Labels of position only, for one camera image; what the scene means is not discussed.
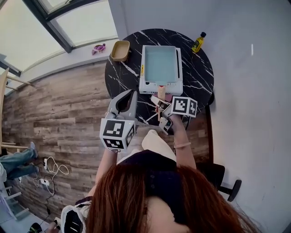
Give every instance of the black chair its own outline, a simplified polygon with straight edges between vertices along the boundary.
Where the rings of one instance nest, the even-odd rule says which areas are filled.
[[[232,189],[221,186],[222,179],[225,172],[225,167],[214,163],[197,163],[197,169],[205,175],[207,180],[214,185],[214,187],[229,195],[228,201],[232,202],[241,187],[241,180],[236,180]]]

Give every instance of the yellow bottle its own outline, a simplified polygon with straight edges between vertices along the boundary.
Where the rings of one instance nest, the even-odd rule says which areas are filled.
[[[202,32],[201,33],[201,36],[199,38],[197,38],[197,40],[195,41],[193,47],[192,47],[192,51],[197,53],[201,46],[203,45],[204,43],[204,37],[206,36],[206,33],[205,32]]]

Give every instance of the black and white marker cube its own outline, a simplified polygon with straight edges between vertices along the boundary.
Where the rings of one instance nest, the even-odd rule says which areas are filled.
[[[197,101],[190,97],[173,96],[171,113],[196,117]]]
[[[106,148],[126,151],[136,134],[136,122],[129,120],[101,119],[100,139]]]

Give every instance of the black top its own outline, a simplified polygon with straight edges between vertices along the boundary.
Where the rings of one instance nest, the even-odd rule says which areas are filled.
[[[214,77],[211,63],[205,52],[200,49],[194,54],[194,41],[176,31],[166,29],[147,29],[133,33],[124,40],[130,42],[130,52],[125,62],[108,59],[105,69],[105,82],[111,98],[133,89],[138,91],[140,64],[143,45],[175,46],[181,49],[183,71],[183,94],[198,101],[197,113],[207,104],[213,92]],[[155,105],[150,95],[138,94],[136,118],[143,123],[159,125],[153,117]]]
[[[176,162],[150,150],[144,150],[122,161],[121,165],[137,165],[147,169],[145,192],[168,204],[175,222],[185,224],[183,192]]]

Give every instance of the person's legs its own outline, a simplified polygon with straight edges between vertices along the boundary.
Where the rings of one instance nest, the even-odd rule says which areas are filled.
[[[39,168],[37,166],[28,165],[25,167],[17,167],[14,168],[11,172],[7,173],[7,180],[13,180],[18,177],[27,176],[35,172],[39,172]]]
[[[161,154],[176,162],[176,155],[155,130],[150,130],[142,141],[142,148]]]
[[[0,157],[0,163],[2,163],[6,172],[9,173],[18,166],[36,158],[36,156],[35,150],[28,148],[23,152],[16,152],[13,155],[4,155]]]

